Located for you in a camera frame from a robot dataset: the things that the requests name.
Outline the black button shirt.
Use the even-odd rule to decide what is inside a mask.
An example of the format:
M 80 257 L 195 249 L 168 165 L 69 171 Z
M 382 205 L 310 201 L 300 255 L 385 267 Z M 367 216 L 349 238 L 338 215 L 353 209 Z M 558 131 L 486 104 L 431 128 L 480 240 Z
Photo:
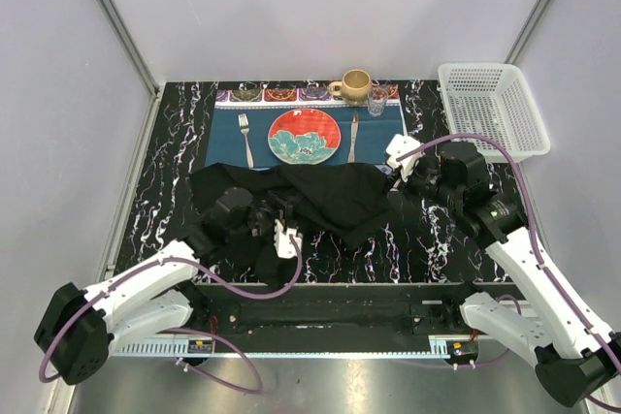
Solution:
M 303 235 L 323 231 L 351 250 L 388 223 L 392 211 L 387 198 L 389 176 L 364 163 L 280 165 L 265 171 L 216 163 L 192 174 L 189 185 L 192 203 L 201 216 L 226 191 L 242 188 L 253 197 L 253 211 L 276 197 L 291 206 Z M 250 270 L 259 281 L 276 288 L 295 270 L 293 262 L 277 256 L 271 233 L 255 236 L 250 229 L 226 239 L 222 249 L 204 258 L 210 266 L 226 262 L 235 271 Z

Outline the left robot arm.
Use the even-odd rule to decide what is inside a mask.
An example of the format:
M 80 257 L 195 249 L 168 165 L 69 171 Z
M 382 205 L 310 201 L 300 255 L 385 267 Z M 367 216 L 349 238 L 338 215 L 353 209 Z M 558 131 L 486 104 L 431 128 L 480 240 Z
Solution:
M 209 299 L 193 280 L 207 276 L 232 293 L 252 300 L 285 294 L 256 294 L 226 282 L 207 267 L 228 246 L 260 239 L 279 259 L 300 259 L 302 234 L 293 205 L 271 191 L 259 199 L 233 187 L 194 223 L 138 265 L 85 288 L 69 282 L 52 295 L 35 332 L 44 353 L 39 379 L 77 385 L 92 376 L 118 349 L 160 333 L 205 334 L 216 327 Z

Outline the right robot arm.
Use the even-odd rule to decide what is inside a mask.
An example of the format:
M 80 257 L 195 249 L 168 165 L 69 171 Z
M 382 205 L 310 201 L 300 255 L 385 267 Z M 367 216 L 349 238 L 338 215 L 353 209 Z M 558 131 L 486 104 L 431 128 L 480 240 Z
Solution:
M 441 308 L 453 333 L 470 327 L 492 336 L 531 366 L 545 391 L 573 407 L 620 374 L 620 334 L 573 289 L 539 241 L 527 194 L 490 186 L 476 135 L 431 143 L 397 134 L 385 149 L 398 186 L 447 208 L 462 232 L 508 273 L 531 309 L 533 322 L 476 291 Z

